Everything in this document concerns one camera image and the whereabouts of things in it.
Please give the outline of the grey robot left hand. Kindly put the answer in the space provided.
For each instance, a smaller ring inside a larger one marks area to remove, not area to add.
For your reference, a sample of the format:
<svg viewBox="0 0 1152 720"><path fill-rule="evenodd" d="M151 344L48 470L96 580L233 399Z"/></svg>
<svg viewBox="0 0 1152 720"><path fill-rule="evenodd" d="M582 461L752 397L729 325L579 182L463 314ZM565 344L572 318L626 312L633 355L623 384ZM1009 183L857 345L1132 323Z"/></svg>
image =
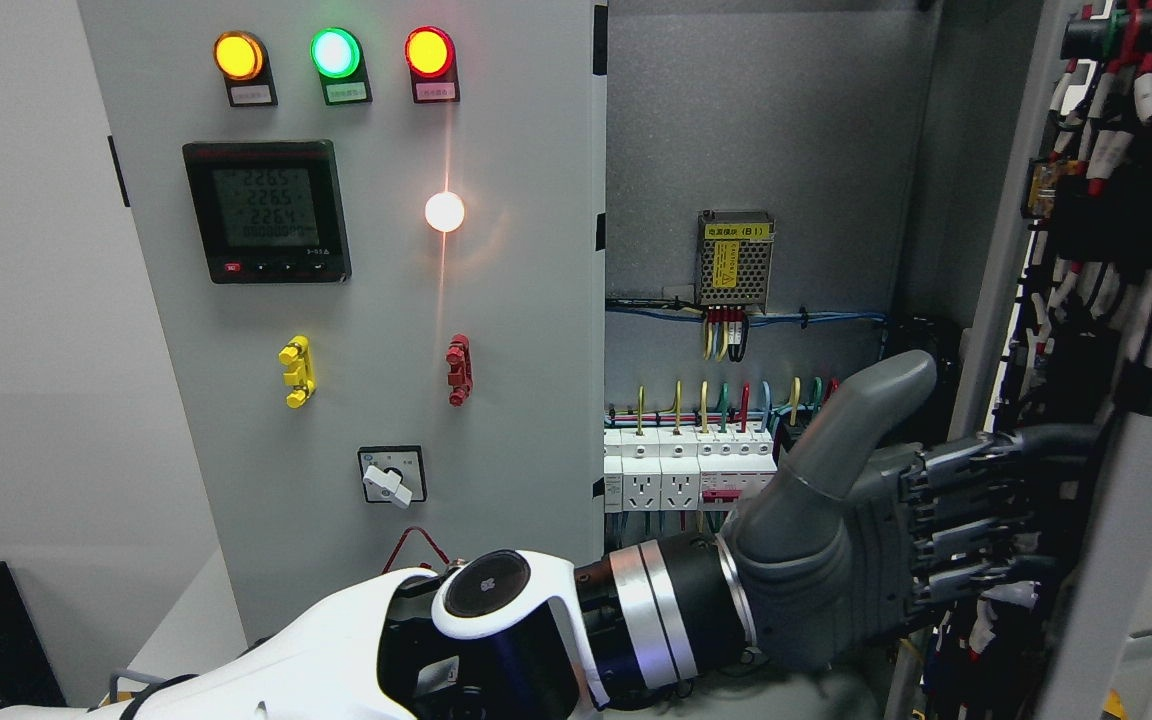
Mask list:
<svg viewBox="0 0 1152 720"><path fill-rule="evenodd" d="M1011 541L1041 532L1026 497L1087 458L1100 429L1046 424L931 448L879 446L934 382L923 351L847 379L776 478L723 525L756 644L788 669L820 669L993 585L1059 574L1058 559Z"/></svg>

